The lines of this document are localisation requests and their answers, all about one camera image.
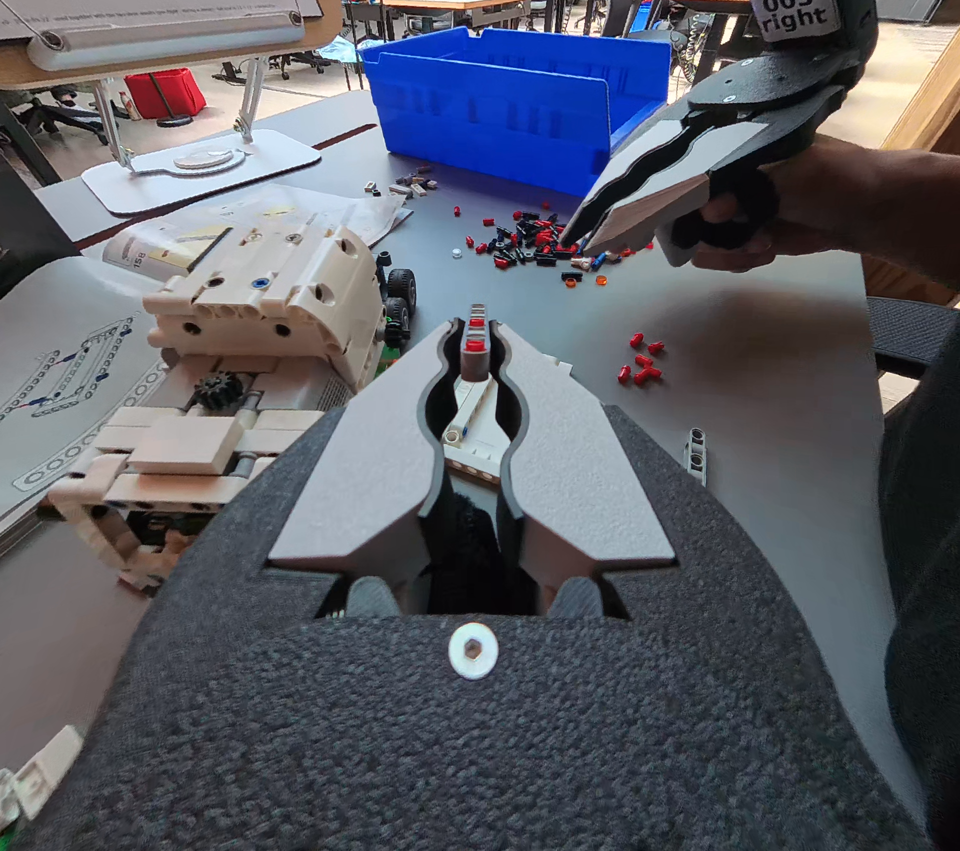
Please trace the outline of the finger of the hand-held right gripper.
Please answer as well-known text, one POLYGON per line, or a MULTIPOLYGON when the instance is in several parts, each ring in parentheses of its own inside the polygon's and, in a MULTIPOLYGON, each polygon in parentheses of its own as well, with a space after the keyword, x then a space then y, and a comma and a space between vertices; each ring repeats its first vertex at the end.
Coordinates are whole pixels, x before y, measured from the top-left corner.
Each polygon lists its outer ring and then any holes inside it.
POLYGON ((711 179, 701 173, 668 185, 655 185, 644 195, 631 195, 602 215, 583 251, 587 255, 621 254, 649 245, 659 229, 702 208, 710 199, 711 179))
MULTIPOLYGON (((619 201, 648 195, 655 186, 711 174, 743 146, 766 129, 763 122, 735 122, 697 130, 678 118, 662 118, 625 140, 567 223, 561 238, 572 244, 589 238, 602 216, 619 201)), ((670 242, 670 232, 679 217, 658 229, 655 238, 670 242)))

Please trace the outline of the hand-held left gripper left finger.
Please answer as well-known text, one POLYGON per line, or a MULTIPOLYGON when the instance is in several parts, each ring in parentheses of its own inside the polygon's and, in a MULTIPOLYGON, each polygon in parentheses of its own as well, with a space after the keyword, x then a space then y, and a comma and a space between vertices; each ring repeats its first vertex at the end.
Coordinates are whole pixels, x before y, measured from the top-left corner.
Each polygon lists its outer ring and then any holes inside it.
POLYGON ((352 399, 269 553, 282 569, 372 577, 424 613, 453 493, 442 439, 457 413, 462 319, 442 322, 352 399))

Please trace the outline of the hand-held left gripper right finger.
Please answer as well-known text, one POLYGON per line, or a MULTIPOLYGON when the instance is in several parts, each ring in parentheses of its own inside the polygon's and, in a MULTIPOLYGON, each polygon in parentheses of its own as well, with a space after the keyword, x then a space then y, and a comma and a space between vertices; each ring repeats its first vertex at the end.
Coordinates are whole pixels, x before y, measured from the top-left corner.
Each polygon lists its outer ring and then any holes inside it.
POLYGON ((572 579, 668 568, 677 556, 601 401, 506 323, 490 324, 508 577, 545 615, 572 579))

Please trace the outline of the white lego panel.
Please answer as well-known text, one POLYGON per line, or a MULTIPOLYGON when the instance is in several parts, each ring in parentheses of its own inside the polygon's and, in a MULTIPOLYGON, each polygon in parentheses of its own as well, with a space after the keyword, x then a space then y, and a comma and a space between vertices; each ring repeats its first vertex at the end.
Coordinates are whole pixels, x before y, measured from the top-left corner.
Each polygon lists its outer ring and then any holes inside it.
POLYGON ((442 445, 448 467, 499 485, 504 457, 526 436, 529 407, 517 389, 502 385, 493 361, 486 371, 486 377, 458 379, 457 412, 444 430, 442 445))

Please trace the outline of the pile of small lego pins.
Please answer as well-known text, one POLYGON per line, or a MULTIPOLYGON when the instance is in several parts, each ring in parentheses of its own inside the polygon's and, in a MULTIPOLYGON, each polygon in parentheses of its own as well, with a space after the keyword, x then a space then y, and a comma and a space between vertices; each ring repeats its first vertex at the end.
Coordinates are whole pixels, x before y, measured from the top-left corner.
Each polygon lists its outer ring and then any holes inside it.
POLYGON ((510 221, 504 224, 498 223, 494 217, 483 218, 479 235, 466 234, 461 249, 463 255, 487 261, 498 272, 524 268, 557 269, 560 280, 564 272, 574 272, 581 274, 583 281, 587 276, 605 274, 605 269, 619 266, 656 247, 651 241, 637 251, 588 255, 583 249, 586 240, 566 243, 562 239, 564 230, 565 225, 555 212, 516 210, 510 221))

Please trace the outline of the red-pinned grey lego beam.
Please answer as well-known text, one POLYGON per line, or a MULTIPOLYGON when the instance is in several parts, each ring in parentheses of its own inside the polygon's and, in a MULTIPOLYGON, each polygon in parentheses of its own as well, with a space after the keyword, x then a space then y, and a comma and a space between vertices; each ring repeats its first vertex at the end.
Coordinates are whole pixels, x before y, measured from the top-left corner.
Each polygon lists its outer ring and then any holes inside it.
POLYGON ((462 381, 476 384, 483 382, 491 373, 491 325, 487 306, 473 304, 462 326, 460 344, 460 377, 462 381))

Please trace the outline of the person's right forearm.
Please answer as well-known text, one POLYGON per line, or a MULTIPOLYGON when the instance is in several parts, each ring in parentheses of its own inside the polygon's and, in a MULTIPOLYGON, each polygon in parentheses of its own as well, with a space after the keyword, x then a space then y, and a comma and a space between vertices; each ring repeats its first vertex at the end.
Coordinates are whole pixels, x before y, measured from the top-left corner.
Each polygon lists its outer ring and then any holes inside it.
POLYGON ((959 282, 959 157, 871 150, 863 253, 947 285, 959 282))

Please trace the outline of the cluster of tan lego bits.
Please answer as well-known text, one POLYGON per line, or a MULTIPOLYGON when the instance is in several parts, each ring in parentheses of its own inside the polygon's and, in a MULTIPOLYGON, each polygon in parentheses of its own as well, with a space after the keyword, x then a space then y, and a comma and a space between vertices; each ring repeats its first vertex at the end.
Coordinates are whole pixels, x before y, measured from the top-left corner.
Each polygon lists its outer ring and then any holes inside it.
POLYGON ((401 174, 386 186, 380 186, 377 181, 370 180, 364 185, 364 193, 369 197, 383 197, 393 195, 399 197, 426 197, 438 189, 437 181, 432 177, 431 164, 421 164, 408 174, 401 174))

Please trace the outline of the loose white lego piece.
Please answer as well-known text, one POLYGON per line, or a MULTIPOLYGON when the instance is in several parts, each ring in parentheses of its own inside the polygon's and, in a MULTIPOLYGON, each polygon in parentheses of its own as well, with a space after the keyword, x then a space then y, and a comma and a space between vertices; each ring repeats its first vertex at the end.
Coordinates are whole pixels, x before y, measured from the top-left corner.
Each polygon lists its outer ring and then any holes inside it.
POLYGON ((73 765, 83 742, 83 735, 68 724, 18 771, 1 769, 2 831, 39 815, 73 765))

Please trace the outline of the person's right hand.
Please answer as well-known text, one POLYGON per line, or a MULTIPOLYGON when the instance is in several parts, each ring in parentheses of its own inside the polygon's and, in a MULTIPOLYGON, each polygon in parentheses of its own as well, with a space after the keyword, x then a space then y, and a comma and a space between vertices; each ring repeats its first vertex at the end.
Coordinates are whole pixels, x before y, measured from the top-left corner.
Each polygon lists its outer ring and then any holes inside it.
POLYGON ((735 249, 701 242, 691 265, 745 273, 778 257, 868 251, 876 165, 875 153, 868 148, 817 137, 798 156, 763 169, 778 198, 776 216, 735 249))

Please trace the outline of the wooden panel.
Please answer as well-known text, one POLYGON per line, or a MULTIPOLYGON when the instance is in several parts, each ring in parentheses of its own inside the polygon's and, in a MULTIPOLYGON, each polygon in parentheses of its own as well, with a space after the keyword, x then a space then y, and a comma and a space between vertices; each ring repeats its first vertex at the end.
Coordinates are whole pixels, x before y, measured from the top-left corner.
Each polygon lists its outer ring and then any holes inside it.
POLYGON ((959 153, 959 33, 941 53, 881 146, 959 153))

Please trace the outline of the blue plastic bin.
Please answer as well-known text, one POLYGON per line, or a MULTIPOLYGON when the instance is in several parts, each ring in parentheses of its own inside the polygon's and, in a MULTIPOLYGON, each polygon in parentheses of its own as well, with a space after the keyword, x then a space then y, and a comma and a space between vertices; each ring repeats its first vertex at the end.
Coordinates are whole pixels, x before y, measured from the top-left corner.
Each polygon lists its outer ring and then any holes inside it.
POLYGON ((391 152, 584 197, 667 100, 672 44, 466 27, 361 49, 391 152))

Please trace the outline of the document stand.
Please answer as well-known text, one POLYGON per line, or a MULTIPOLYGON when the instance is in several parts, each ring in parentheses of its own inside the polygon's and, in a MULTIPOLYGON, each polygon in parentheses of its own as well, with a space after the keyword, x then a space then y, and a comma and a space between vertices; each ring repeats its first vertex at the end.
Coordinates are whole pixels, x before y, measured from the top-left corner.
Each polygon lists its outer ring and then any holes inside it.
POLYGON ((85 171, 81 179, 115 217, 211 196, 319 161, 319 153, 309 146, 279 132, 254 128, 269 58, 317 50, 339 33, 341 1, 317 1, 321 17, 273 12, 169 24, 44 30, 26 40, 2 39, 2 89, 92 84, 113 162, 85 171), (107 79, 234 57, 246 60, 248 68, 232 133, 139 156, 126 149, 107 79))

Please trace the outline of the open instruction booklet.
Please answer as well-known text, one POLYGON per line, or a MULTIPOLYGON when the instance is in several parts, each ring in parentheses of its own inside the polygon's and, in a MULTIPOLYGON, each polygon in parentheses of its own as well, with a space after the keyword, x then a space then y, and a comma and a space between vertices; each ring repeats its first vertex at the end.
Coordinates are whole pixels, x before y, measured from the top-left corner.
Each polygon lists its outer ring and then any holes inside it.
POLYGON ((345 225, 368 246, 413 209, 402 197, 346 198, 256 185, 123 227, 91 256, 44 264, 1 302, 1 530, 12 533, 51 485, 85 460, 119 408, 160 385, 160 352, 143 296, 241 225, 345 225))

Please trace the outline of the person's dark clothing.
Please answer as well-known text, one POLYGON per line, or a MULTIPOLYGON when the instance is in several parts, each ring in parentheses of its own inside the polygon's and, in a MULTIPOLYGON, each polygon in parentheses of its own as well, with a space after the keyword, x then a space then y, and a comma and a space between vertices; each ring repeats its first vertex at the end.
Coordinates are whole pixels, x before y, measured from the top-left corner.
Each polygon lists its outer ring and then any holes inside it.
POLYGON ((931 841, 958 849, 958 329, 887 416, 878 501, 895 613, 887 699, 926 795, 931 841))

